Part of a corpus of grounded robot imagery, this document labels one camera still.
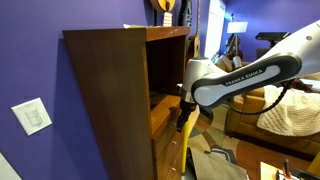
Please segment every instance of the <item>sofa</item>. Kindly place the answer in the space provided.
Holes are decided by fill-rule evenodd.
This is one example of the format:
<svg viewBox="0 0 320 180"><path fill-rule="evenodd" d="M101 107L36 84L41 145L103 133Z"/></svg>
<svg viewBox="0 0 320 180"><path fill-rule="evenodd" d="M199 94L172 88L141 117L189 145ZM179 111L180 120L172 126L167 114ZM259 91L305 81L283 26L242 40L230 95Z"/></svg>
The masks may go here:
<svg viewBox="0 0 320 180"><path fill-rule="evenodd" d="M226 72L235 70L235 66L231 60L222 57L215 61L215 65ZM305 76L308 79L320 79L320 73ZM258 88L229 99L233 107L243 112L257 112L264 107L264 89ZM304 137L281 136L257 127L259 115L241 115L228 110L225 124L227 135L233 136L244 135L254 139L269 142L285 149L292 149L302 154L314 157L320 151L320 133Z"/></svg>

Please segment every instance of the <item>light switch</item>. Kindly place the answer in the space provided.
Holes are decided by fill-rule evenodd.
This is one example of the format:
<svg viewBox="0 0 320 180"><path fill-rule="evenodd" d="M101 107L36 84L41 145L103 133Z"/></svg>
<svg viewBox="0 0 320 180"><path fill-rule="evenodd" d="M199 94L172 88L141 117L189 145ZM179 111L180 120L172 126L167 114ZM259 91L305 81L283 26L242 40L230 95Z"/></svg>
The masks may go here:
<svg viewBox="0 0 320 180"><path fill-rule="evenodd" d="M11 109L28 136L52 124L40 98L19 104Z"/></svg>
<svg viewBox="0 0 320 180"><path fill-rule="evenodd" d="M0 179L3 180L21 180L21 177L8 163L6 158L0 153Z"/></svg>

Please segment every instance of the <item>yellow object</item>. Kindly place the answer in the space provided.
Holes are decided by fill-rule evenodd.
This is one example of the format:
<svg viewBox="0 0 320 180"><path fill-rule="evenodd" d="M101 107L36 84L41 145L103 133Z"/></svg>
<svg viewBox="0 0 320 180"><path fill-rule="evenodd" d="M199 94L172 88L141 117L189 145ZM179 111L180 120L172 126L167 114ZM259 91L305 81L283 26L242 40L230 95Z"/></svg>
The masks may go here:
<svg viewBox="0 0 320 180"><path fill-rule="evenodd" d="M183 126L182 168L181 168L182 173L186 171L188 138L190 136L190 133L192 131L194 124L196 123L199 117L199 114L200 114L200 110L199 110L199 106L197 106L196 110L190 114L188 121Z"/></svg>
<svg viewBox="0 0 320 180"><path fill-rule="evenodd" d="M317 156L311 162L307 172L320 176L320 152L318 152Z"/></svg>

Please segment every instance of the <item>robotic arm link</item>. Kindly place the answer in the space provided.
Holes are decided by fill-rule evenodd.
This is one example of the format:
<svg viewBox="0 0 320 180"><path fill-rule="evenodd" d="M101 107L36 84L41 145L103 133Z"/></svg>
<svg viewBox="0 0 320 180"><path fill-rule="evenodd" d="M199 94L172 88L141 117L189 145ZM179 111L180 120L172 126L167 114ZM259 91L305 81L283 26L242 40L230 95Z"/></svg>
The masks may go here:
<svg viewBox="0 0 320 180"><path fill-rule="evenodd" d="M197 105L214 108L229 97L320 71L320 20L277 43L253 63L227 73L205 57L188 61L177 129Z"/></svg>

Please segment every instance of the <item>rug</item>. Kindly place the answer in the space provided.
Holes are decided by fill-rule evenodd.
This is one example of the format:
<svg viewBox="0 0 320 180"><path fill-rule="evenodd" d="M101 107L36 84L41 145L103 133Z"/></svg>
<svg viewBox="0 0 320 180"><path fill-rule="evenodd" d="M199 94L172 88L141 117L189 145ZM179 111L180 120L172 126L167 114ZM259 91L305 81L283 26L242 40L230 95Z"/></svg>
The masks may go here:
<svg viewBox="0 0 320 180"><path fill-rule="evenodd" d="M283 160L288 158L291 168L306 170L310 165L309 161L260 147L237 138L230 138L224 132L227 109L223 106L218 106L213 109L213 114L213 119L209 119L203 114L199 115L191 131L188 146L196 148L200 152L210 151L215 145L231 150L235 155L237 165L247 170L250 180L260 179L260 162L282 168Z"/></svg>

